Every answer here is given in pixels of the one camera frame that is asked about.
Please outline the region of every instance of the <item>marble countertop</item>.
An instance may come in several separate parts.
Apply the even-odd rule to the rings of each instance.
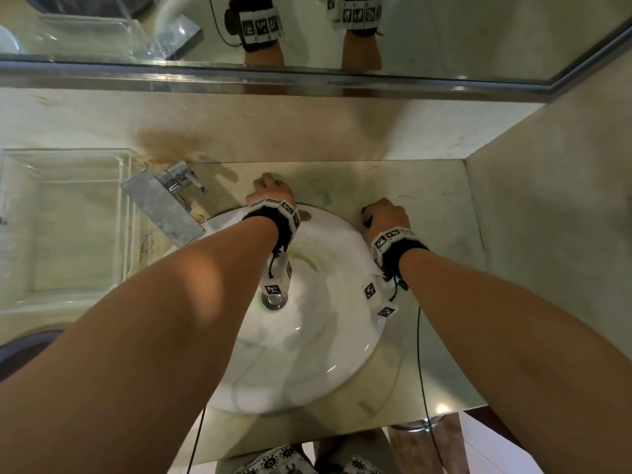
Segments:
[[[381,197],[404,206],[428,246],[456,262],[485,269],[465,166],[459,160],[380,162],[286,162],[193,164],[208,189],[197,201],[211,215],[242,206],[251,182],[268,171],[287,182],[300,203],[328,210],[359,225],[362,206]],[[169,243],[154,231],[151,257]],[[417,368],[418,304],[398,295],[401,310],[388,320],[374,353],[341,387],[307,406],[265,415],[207,408],[195,463],[209,462],[283,444],[306,442],[426,417]],[[456,366],[424,315],[420,360],[429,413],[485,404]],[[187,435],[175,466],[186,466],[199,419]]]

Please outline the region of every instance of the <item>mirror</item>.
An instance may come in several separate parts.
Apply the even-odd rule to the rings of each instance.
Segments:
[[[375,0],[336,1],[376,16]],[[544,83],[632,19],[632,0],[379,0],[377,32],[361,36],[329,0],[272,2],[283,36],[247,54],[229,0],[0,0],[0,56]]]

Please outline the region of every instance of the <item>patterned fabric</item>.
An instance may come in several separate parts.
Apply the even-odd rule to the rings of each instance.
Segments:
[[[261,454],[235,474],[318,474],[312,464],[292,446],[282,446]],[[342,474],[382,474],[373,464],[354,456]]]

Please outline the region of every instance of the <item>reflected hand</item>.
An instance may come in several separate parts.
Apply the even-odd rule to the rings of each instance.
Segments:
[[[389,199],[382,198],[362,208],[362,236],[370,244],[378,234],[395,227],[410,229],[410,221],[402,206],[395,206]]]
[[[255,187],[255,192],[246,197],[248,206],[252,206],[260,199],[272,198],[279,201],[285,199],[296,208],[296,201],[290,187],[282,181],[275,180],[270,173],[262,174],[261,178],[252,182],[252,185]]]

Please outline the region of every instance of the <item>sink drain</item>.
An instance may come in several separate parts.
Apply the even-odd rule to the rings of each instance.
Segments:
[[[270,311],[278,311],[288,302],[288,295],[261,293],[261,302]]]

